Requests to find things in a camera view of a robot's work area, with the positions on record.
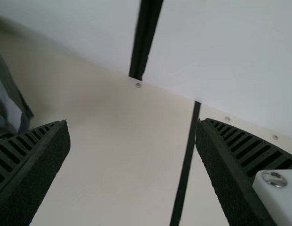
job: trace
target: gray fabric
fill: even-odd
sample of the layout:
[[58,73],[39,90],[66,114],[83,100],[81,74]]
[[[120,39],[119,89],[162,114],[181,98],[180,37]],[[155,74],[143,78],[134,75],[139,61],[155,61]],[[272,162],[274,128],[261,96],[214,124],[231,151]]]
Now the gray fabric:
[[31,110],[18,91],[8,67],[0,56],[0,115],[18,132],[29,127]]

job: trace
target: white panel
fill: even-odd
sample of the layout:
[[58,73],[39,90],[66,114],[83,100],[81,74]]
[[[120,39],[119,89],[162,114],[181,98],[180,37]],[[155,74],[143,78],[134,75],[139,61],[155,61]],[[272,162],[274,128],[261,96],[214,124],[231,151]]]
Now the white panel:
[[0,53],[32,125],[66,119],[71,136],[30,225],[169,225],[194,101],[9,35]]
[[144,81],[292,137],[292,0],[165,0]]
[[0,0],[0,16],[128,75],[137,0]]

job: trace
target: white wall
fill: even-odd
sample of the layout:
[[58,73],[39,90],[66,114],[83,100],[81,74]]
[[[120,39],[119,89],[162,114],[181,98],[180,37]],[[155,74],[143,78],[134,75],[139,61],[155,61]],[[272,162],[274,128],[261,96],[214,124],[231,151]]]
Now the white wall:
[[0,17],[128,75],[138,0],[0,0]]
[[292,137],[292,0],[165,0],[144,81]]

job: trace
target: black strip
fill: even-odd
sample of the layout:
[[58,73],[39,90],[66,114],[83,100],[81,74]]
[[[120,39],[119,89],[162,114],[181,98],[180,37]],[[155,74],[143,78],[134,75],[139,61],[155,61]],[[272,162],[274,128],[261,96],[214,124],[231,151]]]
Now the black strip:
[[142,0],[129,76],[142,80],[163,0]]
[[182,173],[179,180],[179,185],[177,189],[177,194],[174,202],[173,213],[170,221],[170,226],[178,226],[180,219],[182,217],[182,208],[184,203],[185,192],[187,190],[189,170],[191,167],[194,146],[195,146],[195,134],[196,125],[199,117],[201,104],[195,101],[194,112],[192,116],[192,122],[189,129],[189,138],[187,143],[187,149],[185,151],[185,156],[183,160]]

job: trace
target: beige surface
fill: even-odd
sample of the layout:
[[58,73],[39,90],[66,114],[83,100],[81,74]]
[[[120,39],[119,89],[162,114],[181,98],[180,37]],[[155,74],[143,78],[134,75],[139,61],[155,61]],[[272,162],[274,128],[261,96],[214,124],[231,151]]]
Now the beige surface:
[[0,35],[33,126],[66,119],[71,151],[31,226],[166,226],[194,102]]

